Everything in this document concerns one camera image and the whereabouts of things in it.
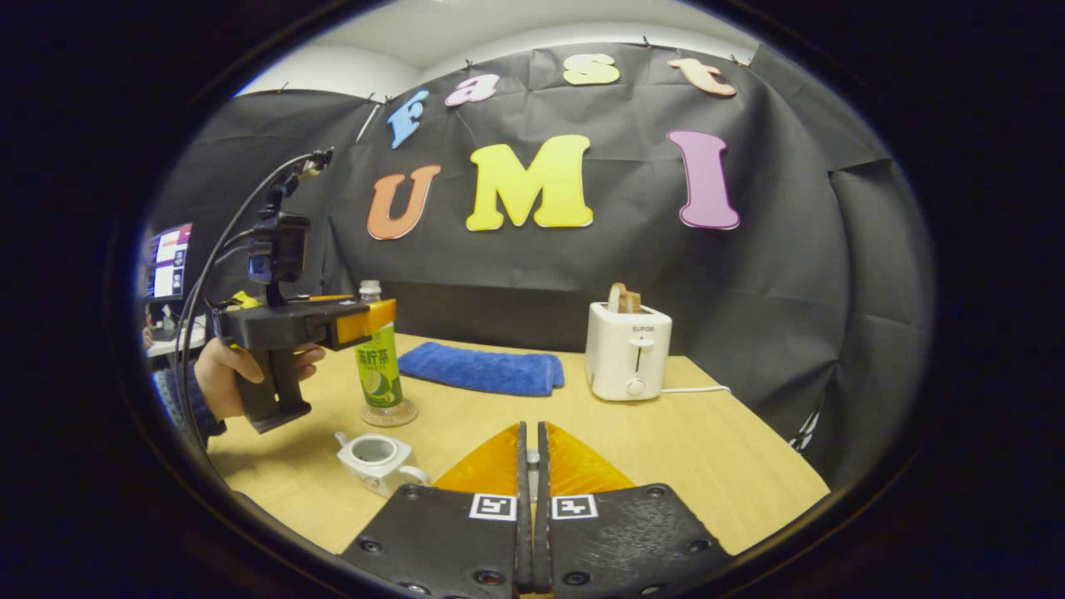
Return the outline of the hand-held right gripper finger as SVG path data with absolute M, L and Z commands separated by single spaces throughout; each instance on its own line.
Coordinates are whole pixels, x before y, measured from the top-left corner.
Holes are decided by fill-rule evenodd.
M 399 486 L 342 551 L 419 598 L 518 598 L 532 584 L 528 426 L 476 448 L 433 486 Z
M 636 485 L 581 440 L 537 425 L 535 588 L 554 598 L 677 598 L 733 557 L 666 484 Z

